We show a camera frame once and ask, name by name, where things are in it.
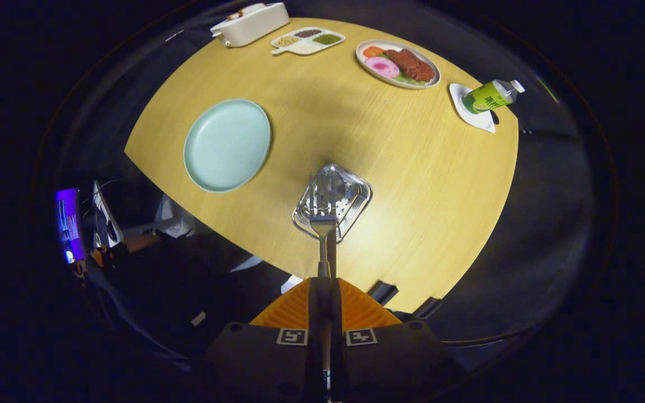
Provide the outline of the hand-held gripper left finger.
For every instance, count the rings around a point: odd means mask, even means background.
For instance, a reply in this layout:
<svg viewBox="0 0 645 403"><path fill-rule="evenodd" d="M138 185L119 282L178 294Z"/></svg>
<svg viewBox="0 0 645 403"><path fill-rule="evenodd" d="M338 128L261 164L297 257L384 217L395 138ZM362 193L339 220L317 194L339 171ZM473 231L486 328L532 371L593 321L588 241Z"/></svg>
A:
<svg viewBox="0 0 645 403"><path fill-rule="evenodd" d="M323 402L326 280L309 278L250 323L231 322L205 352L210 402Z"/></svg>

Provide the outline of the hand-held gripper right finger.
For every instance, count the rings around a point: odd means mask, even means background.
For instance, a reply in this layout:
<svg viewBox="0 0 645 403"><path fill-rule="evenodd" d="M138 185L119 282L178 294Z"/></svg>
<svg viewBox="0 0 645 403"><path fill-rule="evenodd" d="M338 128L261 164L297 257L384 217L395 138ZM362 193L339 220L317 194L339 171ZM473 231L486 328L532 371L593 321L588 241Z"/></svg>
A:
<svg viewBox="0 0 645 403"><path fill-rule="evenodd" d="M457 382L457 361L423 321L401 321L341 278L329 311L333 401L426 402Z"/></svg>

